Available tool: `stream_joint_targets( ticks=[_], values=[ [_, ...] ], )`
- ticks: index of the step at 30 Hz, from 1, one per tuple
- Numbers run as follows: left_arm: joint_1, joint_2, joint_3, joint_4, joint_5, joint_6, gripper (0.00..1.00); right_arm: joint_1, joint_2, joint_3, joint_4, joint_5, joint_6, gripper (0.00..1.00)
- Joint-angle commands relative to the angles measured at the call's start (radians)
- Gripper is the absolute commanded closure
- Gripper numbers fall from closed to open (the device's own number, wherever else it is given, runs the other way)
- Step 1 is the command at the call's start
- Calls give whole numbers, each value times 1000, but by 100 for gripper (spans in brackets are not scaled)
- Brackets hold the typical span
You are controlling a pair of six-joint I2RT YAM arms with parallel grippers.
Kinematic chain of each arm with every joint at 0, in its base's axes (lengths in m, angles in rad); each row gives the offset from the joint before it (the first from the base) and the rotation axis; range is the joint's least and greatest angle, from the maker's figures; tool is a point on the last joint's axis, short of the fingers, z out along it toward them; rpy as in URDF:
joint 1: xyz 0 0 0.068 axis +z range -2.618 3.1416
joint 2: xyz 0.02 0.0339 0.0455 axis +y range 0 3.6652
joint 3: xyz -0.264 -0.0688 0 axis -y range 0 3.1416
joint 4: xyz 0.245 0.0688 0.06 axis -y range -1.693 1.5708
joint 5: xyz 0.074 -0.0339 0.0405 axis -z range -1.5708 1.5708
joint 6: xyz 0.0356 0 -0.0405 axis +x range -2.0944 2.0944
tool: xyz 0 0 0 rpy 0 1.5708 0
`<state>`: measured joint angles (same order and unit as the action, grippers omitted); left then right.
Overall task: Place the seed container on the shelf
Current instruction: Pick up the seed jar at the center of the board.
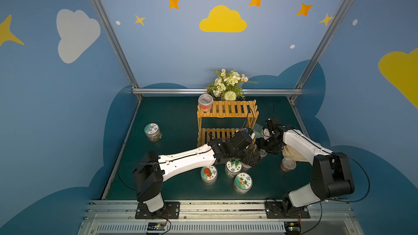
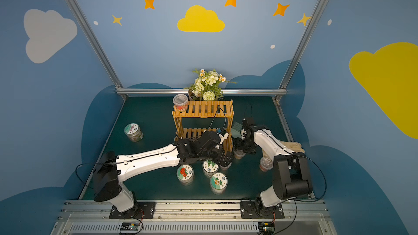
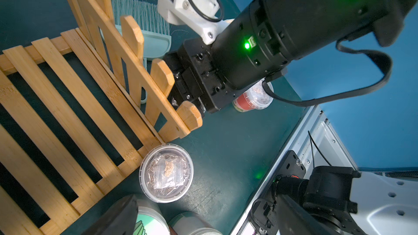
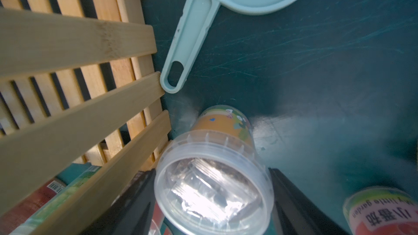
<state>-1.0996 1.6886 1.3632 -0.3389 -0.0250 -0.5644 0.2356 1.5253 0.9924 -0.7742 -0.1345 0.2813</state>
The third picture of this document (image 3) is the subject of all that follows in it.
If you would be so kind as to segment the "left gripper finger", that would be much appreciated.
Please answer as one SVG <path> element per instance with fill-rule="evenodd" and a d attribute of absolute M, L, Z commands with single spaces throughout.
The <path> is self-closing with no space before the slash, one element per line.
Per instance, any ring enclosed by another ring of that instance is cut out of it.
<path fill-rule="evenodd" d="M 132 235 L 138 215 L 137 197 L 128 195 L 113 204 L 82 235 Z"/>

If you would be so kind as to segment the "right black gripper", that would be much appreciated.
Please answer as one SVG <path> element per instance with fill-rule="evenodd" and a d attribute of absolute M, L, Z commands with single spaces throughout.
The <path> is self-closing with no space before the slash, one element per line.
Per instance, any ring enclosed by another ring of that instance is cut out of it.
<path fill-rule="evenodd" d="M 200 38 L 185 40 L 177 51 L 166 53 L 163 60 L 175 79 L 168 96 L 168 101 L 175 109 L 189 101 L 201 114 L 212 114 L 242 94 L 220 78 L 213 65 L 211 48 Z"/>

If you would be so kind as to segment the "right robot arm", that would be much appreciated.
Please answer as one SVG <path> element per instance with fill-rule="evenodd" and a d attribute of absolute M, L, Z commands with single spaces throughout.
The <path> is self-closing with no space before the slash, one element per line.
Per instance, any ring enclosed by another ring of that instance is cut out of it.
<path fill-rule="evenodd" d="M 392 45 L 418 0 L 253 0 L 231 22 L 221 0 L 158 0 L 159 14 L 172 25 L 186 25 L 198 37 L 164 56 L 175 83 L 168 100 L 179 108 L 194 104 L 214 113 L 256 83 L 279 97 L 269 83 L 289 63 L 344 41 L 373 33 L 381 47 Z"/>

